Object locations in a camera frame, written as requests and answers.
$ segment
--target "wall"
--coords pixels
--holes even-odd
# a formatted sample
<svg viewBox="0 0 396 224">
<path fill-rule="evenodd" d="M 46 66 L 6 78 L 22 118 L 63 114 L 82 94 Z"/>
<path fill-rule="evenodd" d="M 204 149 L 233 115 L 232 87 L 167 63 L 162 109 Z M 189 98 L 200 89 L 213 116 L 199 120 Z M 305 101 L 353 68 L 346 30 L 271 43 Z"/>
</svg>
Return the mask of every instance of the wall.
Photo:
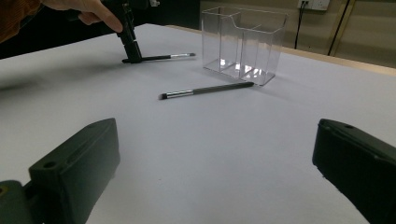
<svg viewBox="0 0 396 224">
<path fill-rule="evenodd" d="M 306 10 L 297 49 L 328 54 L 347 0 L 331 0 L 325 12 Z M 299 9 L 298 0 L 208 0 L 201 10 L 212 7 L 241 7 L 285 12 L 289 21 L 284 47 L 294 48 Z M 358 0 L 347 20 L 333 56 L 396 68 L 396 0 Z"/>
</svg>

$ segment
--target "brush holder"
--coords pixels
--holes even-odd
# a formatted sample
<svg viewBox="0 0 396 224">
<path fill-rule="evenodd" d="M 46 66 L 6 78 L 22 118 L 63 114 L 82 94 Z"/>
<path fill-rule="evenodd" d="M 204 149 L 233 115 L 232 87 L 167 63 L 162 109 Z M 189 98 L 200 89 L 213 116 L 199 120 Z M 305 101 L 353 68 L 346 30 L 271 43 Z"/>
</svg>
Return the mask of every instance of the brush holder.
<svg viewBox="0 0 396 224">
<path fill-rule="evenodd" d="M 202 12 L 204 68 L 263 86 L 276 75 L 288 15 L 216 7 Z"/>
</svg>

